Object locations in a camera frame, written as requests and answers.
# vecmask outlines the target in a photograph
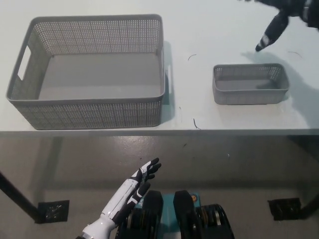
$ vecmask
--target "basket handle hole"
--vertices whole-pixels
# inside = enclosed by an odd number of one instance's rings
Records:
[[[31,56],[30,48],[28,46],[26,46],[26,49],[24,51],[23,58],[22,58],[22,61],[21,61],[20,67],[19,67],[19,71],[18,71],[18,76],[20,77],[20,79],[22,81],[23,81],[24,76],[25,76],[25,71],[28,67],[30,56]]]

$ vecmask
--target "small gray basket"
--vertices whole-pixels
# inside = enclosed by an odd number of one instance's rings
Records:
[[[35,129],[150,127],[160,124],[164,83],[159,15],[38,17],[7,98]]]
[[[277,104],[288,88],[288,77],[280,64],[214,67],[213,93],[219,105]]]

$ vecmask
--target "perforated basket wall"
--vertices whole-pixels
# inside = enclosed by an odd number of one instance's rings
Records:
[[[31,56],[18,76],[26,47]],[[158,15],[39,17],[27,31],[8,100],[35,129],[150,127],[160,124],[162,96],[148,99],[42,101],[50,58],[59,54],[154,53],[164,84],[163,29]]]
[[[237,81],[254,81],[256,79],[268,79],[277,85],[277,89],[254,89],[244,88],[220,90],[216,81],[233,79]],[[240,65],[217,65],[213,72],[214,100],[219,105],[266,105],[277,104],[283,100],[289,89],[289,81],[285,69],[277,63],[270,64],[240,64]]]

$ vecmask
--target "black metal bracket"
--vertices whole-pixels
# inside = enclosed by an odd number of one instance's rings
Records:
[[[68,219],[69,201],[39,203],[36,208],[1,172],[0,189],[37,224],[66,222]]]
[[[303,208],[299,198],[276,199],[268,204],[275,221],[304,220],[318,210],[319,194]]]

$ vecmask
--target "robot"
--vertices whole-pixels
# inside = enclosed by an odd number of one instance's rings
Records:
[[[319,0],[255,0],[273,6],[279,13],[268,25],[263,37],[256,46],[261,51],[274,44],[289,24],[289,17],[299,16],[308,27],[319,29]]]
[[[134,206],[150,188],[149,179],[155,177],[161,164],[156,158],[139,168],[119,187],[94,223],[83,229],[76,239],[109,239],[110,233],[131,213]]]

